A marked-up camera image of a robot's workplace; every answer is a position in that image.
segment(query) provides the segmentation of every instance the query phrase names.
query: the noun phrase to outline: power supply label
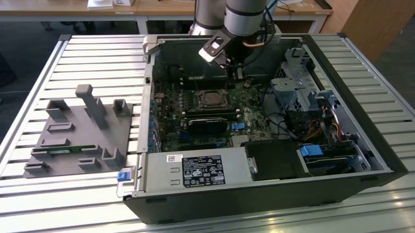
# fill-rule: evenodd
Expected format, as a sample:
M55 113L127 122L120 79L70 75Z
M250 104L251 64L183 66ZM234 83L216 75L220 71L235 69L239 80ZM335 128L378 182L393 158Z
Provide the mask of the power supply label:
M186 188L226 184L220 155L182 159Z

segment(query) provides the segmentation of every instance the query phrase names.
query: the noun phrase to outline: slotted metal table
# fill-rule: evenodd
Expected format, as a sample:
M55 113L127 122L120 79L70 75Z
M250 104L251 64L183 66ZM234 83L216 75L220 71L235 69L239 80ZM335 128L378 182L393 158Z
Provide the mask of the slotted metal table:
M134 106L127 166L136 163L143 35L75 35L54 49L0 145L0 232L414 232L415 112L347 38L314 35L410 174L342 203L168 225L146 225L116 195L116 172L24 179L24 165L43 130L48 100L83 105L75 88L88 83L103 103ZM316 74L327 89L324 75Z

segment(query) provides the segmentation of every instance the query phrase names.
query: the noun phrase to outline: wooden desk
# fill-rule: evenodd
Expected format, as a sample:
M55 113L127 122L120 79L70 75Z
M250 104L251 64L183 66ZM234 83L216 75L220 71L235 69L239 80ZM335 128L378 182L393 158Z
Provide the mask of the wooden desk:
M308 21L308 32L319 33L326 18L332 14L332 10L323 9L315 0L306 0L300 4L288 5L287 10L276 8L274 20L276 21ZM194 20L195 2L180 0L139 0L138 25L139 31L148 34L147 21L151 20Z
M179 0L136 0L132 6L115 6L110 10L88 11L88 0L0 0L0 21L122 21L138 22L142 34L148 34L150 20L194 20L195 3ZM304 32L319 33L331 10L315 0L291 4L290 12L278 8L274 20L307 21Z
M0 0L0 21L135 21L132 6L88 11L88 0Z

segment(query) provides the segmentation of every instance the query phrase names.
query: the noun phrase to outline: metal bracket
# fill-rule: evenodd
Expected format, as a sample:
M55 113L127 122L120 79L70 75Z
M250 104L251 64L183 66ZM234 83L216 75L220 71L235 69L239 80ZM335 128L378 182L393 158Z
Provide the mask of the metal bracket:
M159 36L156 35L148 35L143 39L143 51L144 54L148 55L159 50Z

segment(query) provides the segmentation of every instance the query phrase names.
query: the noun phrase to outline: blue connector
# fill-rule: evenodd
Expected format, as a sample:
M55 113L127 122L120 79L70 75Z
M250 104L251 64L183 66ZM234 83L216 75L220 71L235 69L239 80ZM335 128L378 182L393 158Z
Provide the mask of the blue connector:
M130 172L130 171L120 171L120 172L118 173L116 180L118 180L119 182L122 182L122 181L130 181L130 180L131 180L131 172Z
M238 131L242 130L243 128L246 128L246 123L238 123L238 124L231 124L231 128L232 130Z
M300 148L303 157L306 156L322 156L323 151L319 145L306 145Z

